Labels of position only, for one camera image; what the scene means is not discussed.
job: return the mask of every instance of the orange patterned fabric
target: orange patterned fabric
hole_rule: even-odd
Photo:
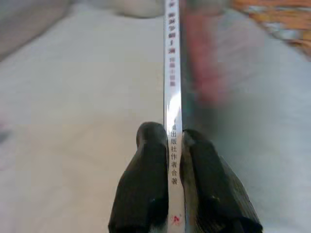
[[[311,0],[232,0],[232,6],[311,58]]]

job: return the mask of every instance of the bed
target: bed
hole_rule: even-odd
[[[265,232],[306,233],[310,64],[245,16],[229,11],[224,19],[246,20],[244,29],[255,28],[247,35],[261,36],[265,46],[240,57],[239,66],[249,67],[245,74],[228,66],[242,53],[220,51],[228,79],[249,72],[253,78],[234,82],[232,101],[215,111],[217,130],[208,135],[245,184]],[[145,121],[162,122],[162,105],[161,17],[133,19],[75,4],[4,59],[0,232],[108,232],[118,180],[136,151],[136,130]]]

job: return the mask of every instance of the white bedsheet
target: white bedsheet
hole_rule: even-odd
[[[272,44],[274,52],[285,49],[282,43]],[[296,116],[302,123],[291,127],[310,129],[305,117],[310,112],[310,67],[295,51],[285,50],[282,57],[275,54],[270,60],[274,67],[266,56],[266,78],[278,75],[280,80],[289,74],[284,80],[294,87],[295,98],[286,103],[297,107],[289,115],[304,114]],[[293,71],[297,59],[302,72]],[[116,185],[136,151],[136,130],[144,121],[162,122],[162,73],[162,18],[119,17],[83,4],[1,62],[0,121],[9,135],[0,144],[0,232],[108,232]],[[235,129],[232,122],[227,131]],[[257,157],[256,147],[253,156],[242,158],[249,161],[240,170],[236,169],[243,162],[229,161],[250,191],[267,233],[308,232],[310,157],[304,142],[310,134],[304,132],[278,141],[282,151],[267,144],[265,155]],[[305,147],[294,143],[297,137]],[[225,156],[241,152],[234,140],[217,139]],[[295,148],[304,150],[296,154]],[[277,157],[273,165],[272,155],[284,151],[286,162],[278,164],[282,158]],[[250,168],[247,163],[258,166]],[[275,168],[285,175],[269,173]],[[249,179],[250,169],[256,175]]]

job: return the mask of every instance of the white fabric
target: white fabric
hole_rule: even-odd
[[[310,64],[260,35],[254,78],[232,95],[240,104],[219,113],[216,146],[267,233],[307,233]],[[162,82],[162,18],[130,19],[84,5],[1,62],[0,121],[10,134],[0,144],[0,232],[108,232],[136,130],[147,120],[162,122]],[[274,104],[254,112],[242,107],[256,102],[243,97]],[[268,109],[276,111],[263,114]],[[240,117],[251,112],[274,120],[260,127]]]

